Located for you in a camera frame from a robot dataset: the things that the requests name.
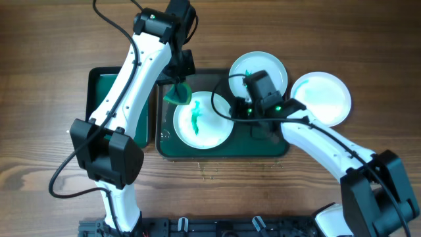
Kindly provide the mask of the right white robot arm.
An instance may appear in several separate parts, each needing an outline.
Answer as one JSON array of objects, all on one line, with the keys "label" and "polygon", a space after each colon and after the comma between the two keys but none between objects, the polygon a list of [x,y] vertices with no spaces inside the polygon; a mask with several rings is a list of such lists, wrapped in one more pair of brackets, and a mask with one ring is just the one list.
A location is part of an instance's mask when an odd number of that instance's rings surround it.
[{"label": "right white robot arm", "polygon": [[341,203],[316,214],[325,236],[389,236],[403,228],[420,208],[401,158],[390,150],[376,153],[322,124],[295,99],[243,102],[230,110],[236,122],[259,123],[278,132],[320,163],[340,184]]}]

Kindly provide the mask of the green yellow sponge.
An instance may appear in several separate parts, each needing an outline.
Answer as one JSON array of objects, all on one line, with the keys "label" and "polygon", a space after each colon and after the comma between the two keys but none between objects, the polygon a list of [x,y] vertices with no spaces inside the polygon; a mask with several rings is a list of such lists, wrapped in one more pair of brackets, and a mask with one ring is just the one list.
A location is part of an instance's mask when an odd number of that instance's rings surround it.
[{"label": "green yellow sponge", "polygon": [[190,86],[186,82],[174,84],[164,96],[164,100],[175,105],[189,105],[192,93]]}]

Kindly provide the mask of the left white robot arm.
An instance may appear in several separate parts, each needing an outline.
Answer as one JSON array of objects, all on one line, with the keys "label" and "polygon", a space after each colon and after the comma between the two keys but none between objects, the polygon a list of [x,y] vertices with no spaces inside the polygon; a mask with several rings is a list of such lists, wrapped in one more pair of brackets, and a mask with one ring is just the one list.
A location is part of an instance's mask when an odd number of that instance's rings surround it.
[{"label": "left white robot arm", "polygon": [[188,101],[190,92],[180,86],[195,66],[192,52],[182,47],[197,21],[190,3],[169,5],[163,12],[144,8],[135,17],[129,52],[108,94],[87,120],[76,119],[71,126],[73,156],[103,196],[103,234],[143,234],[133,185],[143,164],[134,141],[138,120],[155,84],[174,84],[176,95]]}]

